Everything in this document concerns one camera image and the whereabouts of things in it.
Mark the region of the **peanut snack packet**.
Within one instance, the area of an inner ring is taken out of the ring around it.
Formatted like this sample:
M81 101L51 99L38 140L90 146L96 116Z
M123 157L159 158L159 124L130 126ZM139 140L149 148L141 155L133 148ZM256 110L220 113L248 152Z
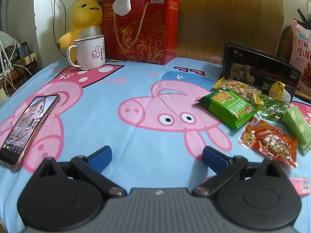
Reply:
M248 84L222 77L213 85L213 89L218 90L219 88L226 88L249 102L260 104L261 91Z

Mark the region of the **brown seat cushion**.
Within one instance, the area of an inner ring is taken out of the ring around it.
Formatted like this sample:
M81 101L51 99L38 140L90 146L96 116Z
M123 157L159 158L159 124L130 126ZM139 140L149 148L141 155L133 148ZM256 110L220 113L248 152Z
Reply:
M289 63L292 54L292 47L293 47L293 31L291 26L288 26L284 29L283 33L280 36L279 45L276 49L276 57L285 61L286 63ZM295 96L310 103L310 96L303 93L299 89L299 87L295 92Z

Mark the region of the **smartphone with pink case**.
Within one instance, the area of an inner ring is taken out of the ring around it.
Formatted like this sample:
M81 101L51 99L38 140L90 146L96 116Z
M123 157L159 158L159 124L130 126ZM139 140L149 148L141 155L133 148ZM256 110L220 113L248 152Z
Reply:
M19 171L35 136L60 100L59 94L37 96L13 125L1 145L1 164Z

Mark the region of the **yellow plush toy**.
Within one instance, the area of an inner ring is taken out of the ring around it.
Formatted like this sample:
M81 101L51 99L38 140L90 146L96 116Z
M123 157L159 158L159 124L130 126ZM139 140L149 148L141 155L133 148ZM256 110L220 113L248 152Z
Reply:
M70 30L58 40L62 50L72 45L73 41L83 37L101 35L102 7L98 0L80 0L71 12Z

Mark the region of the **Peppa Pig blue bedsheet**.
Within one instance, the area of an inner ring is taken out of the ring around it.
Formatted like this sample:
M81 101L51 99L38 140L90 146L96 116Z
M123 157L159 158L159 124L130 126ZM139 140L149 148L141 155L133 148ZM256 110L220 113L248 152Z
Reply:
M59 94L23 161L1 165L1 224L7 232L310 232L310 196L290 178L297 167L243 146L247 124L231 129L197 100L218 79L214 64L175 58L167 65L109 60L81 71L60 60L35 74L1 107L1 145L37 96ZM71 159L104 146L101 175L125 189L102 197L80 180ZM193 189L216 173L202 161L211 146L248 165L211 197Z

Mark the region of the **red spicy snack packet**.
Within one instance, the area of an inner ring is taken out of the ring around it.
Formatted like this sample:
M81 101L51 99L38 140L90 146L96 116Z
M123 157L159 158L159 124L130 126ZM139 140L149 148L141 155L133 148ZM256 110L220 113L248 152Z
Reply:
M286 135L282 129L253 117L239 137L239 142L266 157L297 167L298 142L295 137Z

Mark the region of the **black tin box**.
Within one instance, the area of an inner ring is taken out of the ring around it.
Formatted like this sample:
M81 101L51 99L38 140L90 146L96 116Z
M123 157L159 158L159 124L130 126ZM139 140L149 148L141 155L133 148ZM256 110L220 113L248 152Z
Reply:
M301 72L281 59L262 51L226 42L222 57L220 77L253 86L268 94L275 82L285 84L293 98Z

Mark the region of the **pink fried twist snack bag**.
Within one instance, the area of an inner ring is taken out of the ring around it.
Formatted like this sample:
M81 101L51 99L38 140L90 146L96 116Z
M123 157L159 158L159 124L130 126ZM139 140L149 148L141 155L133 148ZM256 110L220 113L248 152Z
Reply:
M301 72L298 87L304 94L310 96L310 30L301 26L297 20L291 22L291 29L293 32L293 45L290 64Z

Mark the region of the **green cracker packet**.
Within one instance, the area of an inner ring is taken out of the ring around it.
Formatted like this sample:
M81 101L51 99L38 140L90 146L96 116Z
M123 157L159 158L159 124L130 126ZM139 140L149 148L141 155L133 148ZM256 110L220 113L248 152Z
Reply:
M232 91L221 88L197 100L231 129L239 129L256 113L255 108Z

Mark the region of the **yellow small snack packet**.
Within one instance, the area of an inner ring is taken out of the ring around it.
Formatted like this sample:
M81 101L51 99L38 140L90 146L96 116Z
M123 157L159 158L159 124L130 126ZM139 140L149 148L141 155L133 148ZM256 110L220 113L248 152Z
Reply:
M286 85L280 81L273 83L270 87L268 96L274 100L289 104L291 101L291 95L285 90L285 86Z

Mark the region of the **pink small box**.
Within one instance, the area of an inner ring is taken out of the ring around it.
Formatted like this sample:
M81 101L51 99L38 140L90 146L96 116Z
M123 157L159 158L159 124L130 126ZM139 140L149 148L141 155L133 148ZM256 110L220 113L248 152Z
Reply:
M310 194L310 184L308 178L290 178L289 180L299 196L308 196Z

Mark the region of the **dark green pickle packet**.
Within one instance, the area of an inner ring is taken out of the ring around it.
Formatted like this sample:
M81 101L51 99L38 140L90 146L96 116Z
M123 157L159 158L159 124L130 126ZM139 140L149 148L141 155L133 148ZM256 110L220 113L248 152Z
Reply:
M259 97L260 103L256 105L259 118L276 123L283 123L282 112L288 108L287 104L266 95L260 95Z

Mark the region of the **light green tissue pack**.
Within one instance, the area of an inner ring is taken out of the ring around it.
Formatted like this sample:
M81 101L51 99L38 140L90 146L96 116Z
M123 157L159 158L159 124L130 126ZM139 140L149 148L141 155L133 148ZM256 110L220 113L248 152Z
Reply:
M301 154L306 155L310 151L310 125L297 106L283 110L281 115L289 131L297 139Z

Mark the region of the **red gift box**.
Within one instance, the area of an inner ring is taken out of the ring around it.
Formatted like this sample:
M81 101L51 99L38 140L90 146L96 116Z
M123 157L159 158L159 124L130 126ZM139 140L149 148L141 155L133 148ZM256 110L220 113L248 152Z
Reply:
M102 2L102 34L107 59L165 65L176 57L179 0L132 0L120 16Z

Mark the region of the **wooden headboard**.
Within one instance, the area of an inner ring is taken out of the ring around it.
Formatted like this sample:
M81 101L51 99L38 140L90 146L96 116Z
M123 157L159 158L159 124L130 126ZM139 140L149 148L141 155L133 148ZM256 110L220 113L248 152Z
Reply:
M283 0L179 0L176 57L222 60L226 42L274 54Z

